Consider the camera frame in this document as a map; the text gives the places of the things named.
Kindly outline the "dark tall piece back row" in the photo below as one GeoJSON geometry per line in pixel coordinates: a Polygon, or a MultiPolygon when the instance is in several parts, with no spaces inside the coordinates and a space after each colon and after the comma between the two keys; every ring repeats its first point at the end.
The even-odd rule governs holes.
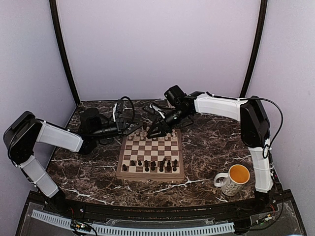
{"type": "Polygon", "coordinates": [[[172,164],[171,161],[168,160],[168,161],[167,161],[167,166],[166,166],[166,168],[165,168],[167,172],[170,172],[170,171],[172,170],[171,164],[172,164]]]}

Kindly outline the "wooden chess board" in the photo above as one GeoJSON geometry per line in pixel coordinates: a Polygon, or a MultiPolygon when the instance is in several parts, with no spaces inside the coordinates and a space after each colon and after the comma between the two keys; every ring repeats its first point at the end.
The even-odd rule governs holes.
{"type": "Polygon", "coordinates": [[[182,181],[185,177],[181,133],[176,141],[132,141],[123,138],[120,150],[119,161],[116,170],[116,177],[125,180],[154,180],[154,181],[182,181]],[[166,157],[164,171],[160,172],[160,162],[166,157]],[[174,160],[178,160],[177,171],[173,171],[174,160]],[[131,160],[135,161],[135,166],[131,165],[131,160]],[[144,161],[149,162],[149,171],[145,171],[144,161]],[[171,161],[172,170],[166,171],[167,161],[171,161]],[[156,162],[156,171],[151,172],[151,162],[156,162]],[[128,170],[123,171],[123,164],[128,170]]]}

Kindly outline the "dark piece bishop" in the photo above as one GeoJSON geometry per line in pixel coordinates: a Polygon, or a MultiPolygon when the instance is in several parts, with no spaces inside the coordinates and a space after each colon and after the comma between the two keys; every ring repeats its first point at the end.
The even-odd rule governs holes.
{"type": "Polygon", "coordinates": [[[166,160],[167,160],[166,157],[164,157],[163,160],[161,160],[160,167],[164,167],[166,160]]]}

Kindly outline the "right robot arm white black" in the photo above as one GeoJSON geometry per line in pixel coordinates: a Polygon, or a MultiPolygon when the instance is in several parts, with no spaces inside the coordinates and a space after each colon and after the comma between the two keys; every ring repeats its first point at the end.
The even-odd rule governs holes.
{"type": "Polygon", "coordinates": [[[267,193],[273,186],[270,157],[270,121],[257,96],[232,98],[195,91],[184,93],[178,85],[165,92],[169,109],[150,104],[143,110],[154,116],[147,138],[165,137],[173,126],[195,114],[211,114],[234,119],[241,124],[241,140],[248,147],[255,174],[255,189],[267,193]]]}

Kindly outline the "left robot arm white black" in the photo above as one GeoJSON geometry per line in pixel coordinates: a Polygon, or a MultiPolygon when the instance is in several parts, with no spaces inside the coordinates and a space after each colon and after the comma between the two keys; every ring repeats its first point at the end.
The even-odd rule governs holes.
{"type": "Polygon", "coordinates": [[[26,111],[5,131],[3,141],[12,163],[50,199],[52,209],[58,214],[66,214],[69,211],[69,202],[63,199],[64,192],[37,159],[35,152],[39,147],[63,148],[87,155],[98,145],[103,145],[105,140],[126,137],[142,125],[143,122],[136,120],[135,115],[127,118],[122,116],[121,112],[114,112],[108,118],[97,108],[89,108],[80,114],[79,129],[73,132],[26,111]]]}

